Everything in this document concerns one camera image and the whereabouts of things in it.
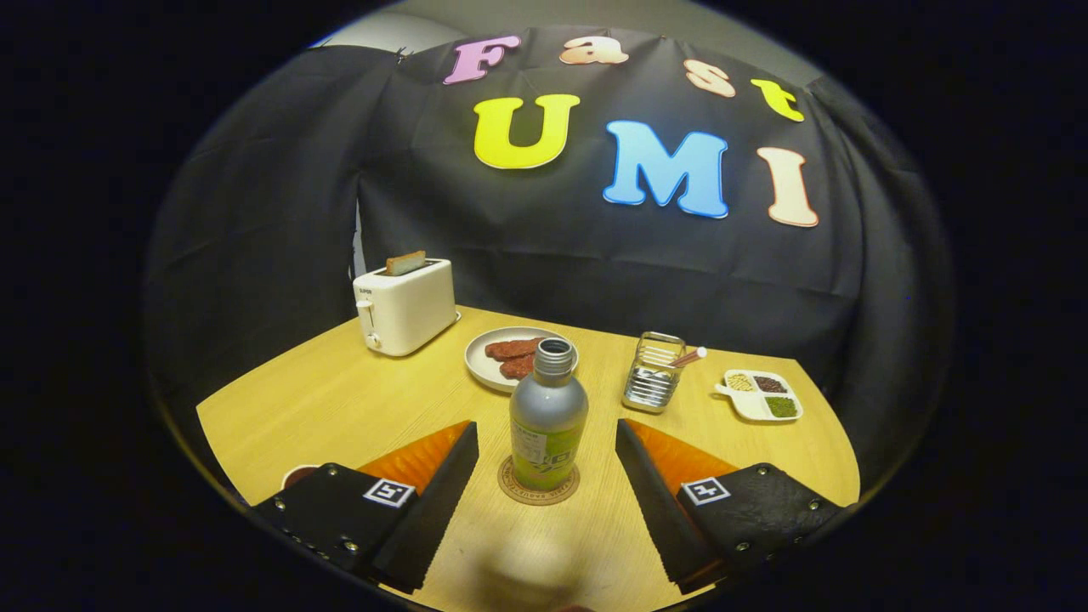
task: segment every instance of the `grain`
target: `grain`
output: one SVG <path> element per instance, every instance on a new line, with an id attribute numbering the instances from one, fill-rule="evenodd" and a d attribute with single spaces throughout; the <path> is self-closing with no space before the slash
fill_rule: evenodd
<path id="1" fill-rule="evenodd" d="M 784 387 L 781 382 L 778 382 L 774 378 L 767 378 L 765 376 L 755 377 L 755 383 L 759 385 L 759 389 L 768 393 L 787 393 Z"/>
<path id="2" fill-rule="evenodd" d="M 729 383 L 729 388 L 734 391 L 755 391 L 755 388 L 752 387 L 752 382 L 750 382 L 749 378 L 742 374 L 734 374 L 730 376 L 727 382 Z"/>
<path id="3" fill-rule="evenodd" d="M 766 397 L 770 414 L 779 417 L 798 416 L 798 406 L 789 397 Z"/>

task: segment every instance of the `white toaster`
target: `white toaster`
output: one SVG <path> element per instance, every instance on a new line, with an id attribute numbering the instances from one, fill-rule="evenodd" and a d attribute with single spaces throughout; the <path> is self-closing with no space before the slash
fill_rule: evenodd
<path id="1" fill-rule="evenodd" d="M 425 259 L 422 268 L 398 277 L 382 268 L 351 285 L 362 338 L 379 353 L 407 355 L 457 320 L 448 259 Z"/>

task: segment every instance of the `yellow letter u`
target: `yellow letter u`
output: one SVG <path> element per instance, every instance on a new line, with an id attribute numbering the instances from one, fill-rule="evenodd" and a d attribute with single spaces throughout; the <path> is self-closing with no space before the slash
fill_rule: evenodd
<path id="1" fill-rule="evenodd" d="M 480 115 L 474 149 L 480 161 L 492 168 L 524 169 L 544 166 L 559 157 L 567 146 L 570 109 L 582 100 L 570 94 L 549 94 L 536 98 L 544 109 L 541 139 L 535 145 L 518 147 L 510 144 L 510 122 L 514 111 L 521 108 L 521 98 L 484 100 L 472 110 Z"/>

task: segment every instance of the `steak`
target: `steak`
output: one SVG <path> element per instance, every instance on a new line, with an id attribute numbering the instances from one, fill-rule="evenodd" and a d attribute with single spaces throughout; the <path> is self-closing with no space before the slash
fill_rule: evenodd
<path id="1" fill-rule="evenodd" d="M 524 357 L 526 355 L 532 355 L 536 352 L 536 345 L 544 340 L 543 338 L 534 338 L 532 340 L 508 340 L 506 342 L 492 342 L 491 344 L 483 347 L 483 354 L 487 355 L 492 359 L 498 359 L 499 362 L 509 362 L 510 359 L 517 359 L 518 357 Z"/>
<path id="2" fill-rule="evenodd" d="M 502 366 L 498 366 L 498 371 L 506 378 L 516 378 L 521 380 L 527 376 L 533 374 L 533 354 L 522 355 L 520 357 L 503 362 Z"/>

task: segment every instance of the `bottle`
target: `bottle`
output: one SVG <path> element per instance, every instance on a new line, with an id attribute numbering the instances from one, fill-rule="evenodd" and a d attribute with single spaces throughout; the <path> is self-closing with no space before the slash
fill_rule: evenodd
<path id="1" fill-rule="evenodd" d="M 510 395 L 514 478 L 527 489 L 551 491 L 570 476 L 590 412 L 573 370 L 574 348 L 557 338 L 542 340 L 533 374 Z"/>

